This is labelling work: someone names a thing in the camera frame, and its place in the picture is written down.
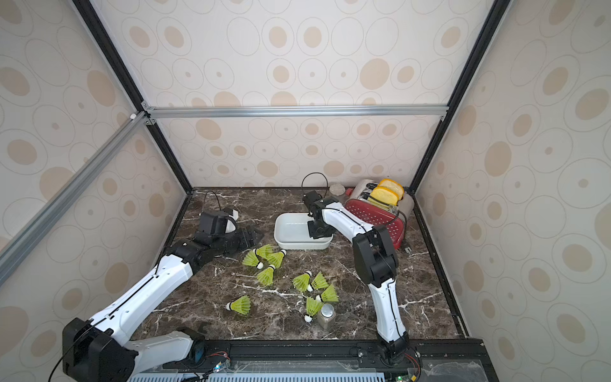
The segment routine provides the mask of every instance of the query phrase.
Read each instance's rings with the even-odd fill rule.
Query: jar lid
[[[333,317],[333,305],[323,305],[323,307],[320,309],[320,314],[323,315],[324,318]]]
[[[339,183],[334,183],[329,187],[329,192],[335,196],[342,196],[346,193],[346,188]]]

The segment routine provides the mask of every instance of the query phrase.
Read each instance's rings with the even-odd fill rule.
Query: black metal base
[[[478,360],[481,362],[488,381],[498,382],[498,377],[486,351],[479,339],[458,340],[411,340],[412,347],[408,354],[414,358],[416,351],[420,361],[426,367],[428,361],[440,359],[446,361]],[[376,341],[358,340],[208,340],[206,354],[226,351],[232,362],[236,361],[356,361],[361,369],[376,369],[378,372],[405,374],[414,365],[403,358],[396,364],[388,364],[381,359]],[[164,369],[182,370],[185,372],[207,372],[221,357],[205,360],[201,365],[186,369],[180,362],[163,365]]]

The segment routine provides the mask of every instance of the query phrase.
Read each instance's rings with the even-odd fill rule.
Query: marble countertop
[[[285,212],[306,212],[301,192],[296,189],[216,189],[221,206],[240,213],[238,223],[253,224],[265,233],[263,244],[276,245],[274,223]],[[196,189],[176,240],[192,238],[202,210],[218,209],[216,198],[205,189]],[[398,250],[397,300],[401,318],[410,338],[458,338],[441,285],[431,263],[413,214],[408,219],[407,240],[412,253]],[[140,325],[133,340],[160,336],[187,326],[207,339],[376,339],[376,314],[371,294],[354,270],[351,243],[336,234],[322,251],[288,251],[282,266],[274,272],[270,287],[258,285],[259,270],[235,259],[217,258],[173,291]],[[334,284],[340,302],[335,303],[337,319],[329,332],[316,320],[306,323],[306,296],[291,280],[305,271],[322,271]],[[249,295],[251,312],[242,316],[225,305]]]

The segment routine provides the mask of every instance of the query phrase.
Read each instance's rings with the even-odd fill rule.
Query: yellow-green shuttlecock
[[[308,297],[305,302],[305,322],[312,322],[312,318],[316,316],[320,308],[323,307],[323,303],[320,301],[316,301],[312,297]]]
[[[232,303],[225,305],[227,310],[233,310],[242,315],[247,315],[251,311],[251,299],[248,296],[242,296]]]
[[[329,287],[329,283],[324,278],[323,273],[322,272],[318,272],[318,274],[314,278],[314,281],[312,281],[312,288],[314,288],[314,289],[325,289],[325,288],[328,288],[328,287]]]
[[[264,271],[259,272],[257,275],[257,280],[259,280],[259,284],[264,287],[269,287],[274,282],[274,267],[273,264],[270,264]]]
[[[248,251],[244,260],[242,260],[242,264],[256,266],[258,270],[263,269],[263,263],[259,261],[257,255],[255,255],[255,251]]]
[[[297,288],[301,293],[308,291],[313,291],[312,286],[310,285],[310,277],[312,277],[312,272],[308,271],[304,274],[297,276],[293,279],[293,286]]]
[[[327,289],[325,289],[321,295],[316,296],[316,300],[321,301],[321,299],[325,303],[336,303],[337,301],[340,301],[333,285],[330,285]]]
[[[267,259],[268,255],[271,255],[273,249],[271,249],[271,244],[265,244],[261,248],[255,249],[255,253],[259,255],[262,259]]]
[[[284,249],[281,249],[280,252],[269,254],[267,256],[267,261],[269,261],[270,264],[274,265],[274,267],[280,268],[280,265],[282,264],[282,259],[284,259],[284,255],[286,254],[287,252]]]

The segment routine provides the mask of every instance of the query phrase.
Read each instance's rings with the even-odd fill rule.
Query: patterned wallpaper
[[[409,185],[439,116],[161,119],[194,186],[299,186],[313,171]],[[307,186],[324,185],[320,176]]]
[[[521,0],[417,194],[501,381],[611,375],[611,2]]]
[[[65,0],[0,1],[0,251],[133,107]]]
[[[153,106],[445,103],[491,0],[95,0]]]
[[[184,195],[140,128],[0,288],[1,381],[47,380],[64,325],[151,269]],[[60,370],[53,380],[71,381]]]

